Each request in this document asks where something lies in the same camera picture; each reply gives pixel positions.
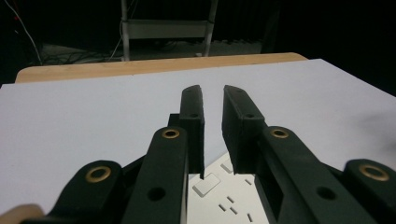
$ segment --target small white block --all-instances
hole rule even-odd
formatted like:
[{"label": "small white block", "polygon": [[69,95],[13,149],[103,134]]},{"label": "small white block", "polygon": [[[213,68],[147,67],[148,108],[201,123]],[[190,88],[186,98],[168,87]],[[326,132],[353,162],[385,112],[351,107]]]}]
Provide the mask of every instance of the small white block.
[{"label": "small white block", "polygon": [[212,190],[220,180],[213,174],[209,174],[204,180],[201,180],[198,184],[194,185],[192,188],[201,197],[204,198],[205,195]]},{"label": "small white block", "polygon": [[228,174],[233,172],[233,165],[231,164],[231,160],[227,160],[221,164],[221,167],[227,171]]}]

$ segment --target white paper sheet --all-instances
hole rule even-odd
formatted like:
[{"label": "white paper sheet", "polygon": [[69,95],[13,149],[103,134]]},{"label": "white paper sheet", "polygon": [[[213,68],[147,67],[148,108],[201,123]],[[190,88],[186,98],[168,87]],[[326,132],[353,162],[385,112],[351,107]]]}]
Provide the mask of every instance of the white paper sheet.
[{"label": "white paper sheet", "polygon": [[295,131],[323,162],[366,158],[396,169],[396,100],[322,61],[5,85],[0,90],[0,213],[20,203],[46,212],[68,180],[97,160],[144,155],[178,113],[181,91],[204,94],[205,164],[226,151],[224,85],[244,89],[269,125]]}]

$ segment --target floor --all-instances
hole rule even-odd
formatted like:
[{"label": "floor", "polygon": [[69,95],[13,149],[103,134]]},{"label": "floor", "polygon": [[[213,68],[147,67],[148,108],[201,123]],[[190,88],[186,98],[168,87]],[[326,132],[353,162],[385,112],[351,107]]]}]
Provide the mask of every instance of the floor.
[{"label": "floor", "polygon": [[[150,45],[133,46],[130,57],[132,61],[200,57],[204,48],[205,46],[202,43],[197,42],[153,42]],[[214,41],[211,45],[209,56],[259,54],[261,48],[262,44],[260,41],[234,41],[232,43]],[[123,61],[122,48],[120,47],[113,52],[105,54],[45,44],[41,55],[44,65]]]}]

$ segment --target white plastic piece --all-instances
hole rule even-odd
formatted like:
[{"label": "white plastic piece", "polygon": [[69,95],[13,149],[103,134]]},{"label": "white plastic piece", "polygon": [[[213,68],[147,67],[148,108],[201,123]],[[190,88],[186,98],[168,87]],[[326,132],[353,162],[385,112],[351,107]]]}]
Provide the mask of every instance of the white plastic piece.
[{"label": "white plastic piece", "polygon": [[190,179],[188,224],[268,223],[254,176],[233,175],[228,153],[206,167],[205,172],[209,174],[205,180],[212,182],[215,177],[219,183],[202,197],[194,188],[204,181],[198,175]]},{"label": "white plastic piece", "polygon": [[205,195],[212,190],[220,180],[213,174],[209,174],[205,177],[204,180],[201,180],[198,184],[194,185],[192,188],[197,192],[201,198],[205,197]]}]

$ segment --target wooden table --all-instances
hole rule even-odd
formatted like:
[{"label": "wooden table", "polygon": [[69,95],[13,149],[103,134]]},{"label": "wooden table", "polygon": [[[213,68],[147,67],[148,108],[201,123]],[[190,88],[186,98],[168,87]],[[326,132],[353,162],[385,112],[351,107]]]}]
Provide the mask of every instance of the wooden table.
[{"label": "wooden table", "polygon": [[16,83],[54,81],[89,77],[114,77],[158,73],[188,69],[283,63],[307,60],[297,53],[251,54],[202,58],[161,59],[120,63],[85,63],[71,65],[36,66],[22,69]]}]

